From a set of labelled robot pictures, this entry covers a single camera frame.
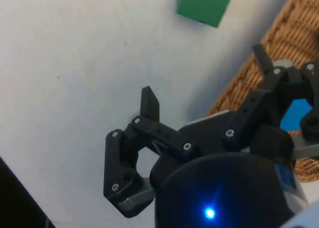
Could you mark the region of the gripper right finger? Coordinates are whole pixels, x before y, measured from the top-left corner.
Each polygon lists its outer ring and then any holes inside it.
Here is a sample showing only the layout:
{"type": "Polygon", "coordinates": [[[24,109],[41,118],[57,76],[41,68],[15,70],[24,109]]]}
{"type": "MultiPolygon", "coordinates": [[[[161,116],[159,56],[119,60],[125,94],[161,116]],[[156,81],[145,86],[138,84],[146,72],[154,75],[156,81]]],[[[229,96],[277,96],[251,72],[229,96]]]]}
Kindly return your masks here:
{"type": "Polygon", "coordinates": [[[247,147],[262,124],[279,128],[282,118],[297,99],[305,99],[311,110],[300,120],[302,135],[319,138],[319,63],[311,61],[299,69],[293,65],[274,66],[261,44],[252,47],[263,74],[262,82],[252,90],[224,127],[223,144],[230,151],[247,147]]]}

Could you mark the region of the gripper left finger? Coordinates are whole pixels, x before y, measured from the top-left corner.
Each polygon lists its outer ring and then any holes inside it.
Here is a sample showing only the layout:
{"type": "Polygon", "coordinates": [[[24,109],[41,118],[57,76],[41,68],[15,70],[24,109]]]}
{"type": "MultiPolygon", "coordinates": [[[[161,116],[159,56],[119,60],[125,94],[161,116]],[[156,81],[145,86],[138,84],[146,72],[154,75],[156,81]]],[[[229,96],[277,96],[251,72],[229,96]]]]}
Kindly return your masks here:
{"type": "Polygon", "coordinates": [[[104,197],[126,218],[137,216],[155,198],[166,178],[199,157],[196,141],[160,122],[160,104],[149,86],[141,91],[140,113],[125,130],[111,131],[105,140],[104,197]],[[148,178],[137,171],[139,151],[158,155],[148,178]]]}

